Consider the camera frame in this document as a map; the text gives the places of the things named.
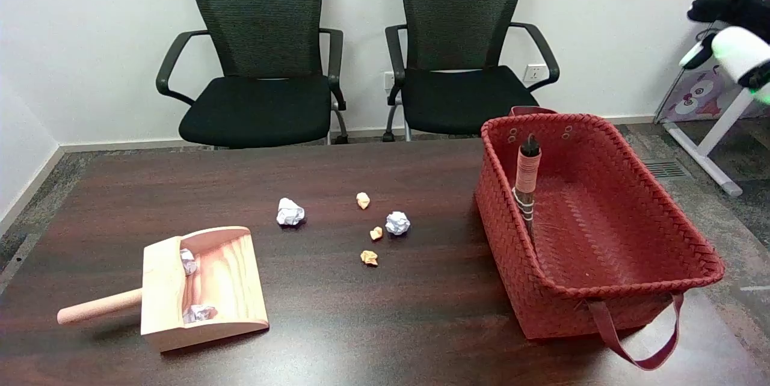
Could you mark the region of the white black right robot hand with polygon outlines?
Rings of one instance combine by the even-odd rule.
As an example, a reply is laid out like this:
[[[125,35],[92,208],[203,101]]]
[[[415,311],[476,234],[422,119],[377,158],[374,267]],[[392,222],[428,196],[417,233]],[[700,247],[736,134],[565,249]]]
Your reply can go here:
[[[763,87],[768,81],[768,0],[693,0],[687,17],[725,27],[706,30],[681,59],[683,69],[695,69],[714,57],[738,84]]]

